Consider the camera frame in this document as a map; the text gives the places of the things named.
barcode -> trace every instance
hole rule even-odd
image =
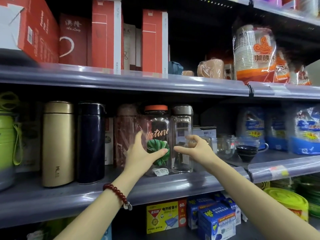
[[[32,29],[28,26],[28,42],[32,44],[32,37],[33,37],[33,31]]]

orange lid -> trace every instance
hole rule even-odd
[[[148,110],[168,110],[167,105],[148,105],[144,107],[144,111]]]

gold lid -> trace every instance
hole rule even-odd
[[[44,113],[49,114],[72,114],[73,104],[65,101],[51,101],[45,104]]]

hand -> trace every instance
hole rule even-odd
[[[189,142],[189,148],[175,146],[173,149],[176,152],[191,156],[194,161],[200,163],[205,168],[207,168],[214,160],[219,159],[204,139],[197,135],[190,135],[186,138],[189,140],[195,140],[196,143]]]
[[[141,136],[142,130],[137,133],[134,144],[128,149],[124,167],[124,171],[137,174],[139,178],[150,169],[154,161],[168,152],[168,149],[164,148],[154,153],[147,153],[142,147]]]

gold thermos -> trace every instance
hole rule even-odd
[[[44,108],[42,185],[57,187],[74,180],[75,125],[73,105],[52,101]]]

